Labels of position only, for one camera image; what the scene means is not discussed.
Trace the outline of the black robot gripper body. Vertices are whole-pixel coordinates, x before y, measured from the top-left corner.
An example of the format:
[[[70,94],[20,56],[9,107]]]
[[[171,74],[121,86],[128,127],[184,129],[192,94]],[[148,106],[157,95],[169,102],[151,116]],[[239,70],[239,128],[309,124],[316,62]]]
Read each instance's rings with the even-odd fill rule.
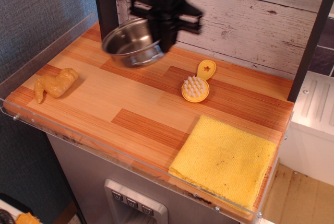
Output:
[[[131,0],[131,14],[171,23],[178,30],[199,34],[203,13],[186,0]]]

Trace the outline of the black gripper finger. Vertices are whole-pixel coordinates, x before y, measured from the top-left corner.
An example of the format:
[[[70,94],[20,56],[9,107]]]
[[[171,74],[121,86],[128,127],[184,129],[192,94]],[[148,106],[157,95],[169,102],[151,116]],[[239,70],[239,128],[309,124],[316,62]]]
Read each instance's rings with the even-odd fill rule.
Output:
[[[170,48],[176,43],[178,28],[171,23],[163,23],[160,27],[160,42],[159,46],[163,53],[167,53]]]
[[[153,42],[157,42],[158,45],[161,45],[162,42],[162,33],[163,33],[163,21],[157,19],[148,19],[148,25],[150,33],[153,39]]]

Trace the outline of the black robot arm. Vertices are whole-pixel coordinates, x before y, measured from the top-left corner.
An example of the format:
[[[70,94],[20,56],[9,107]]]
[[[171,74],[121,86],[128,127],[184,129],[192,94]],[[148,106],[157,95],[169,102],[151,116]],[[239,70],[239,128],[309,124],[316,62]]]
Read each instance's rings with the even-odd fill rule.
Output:
[[[130,0],[130,13],[148,20],[151,36],[167,53],[180,30],[199,34],[203,13],[186,0]]]

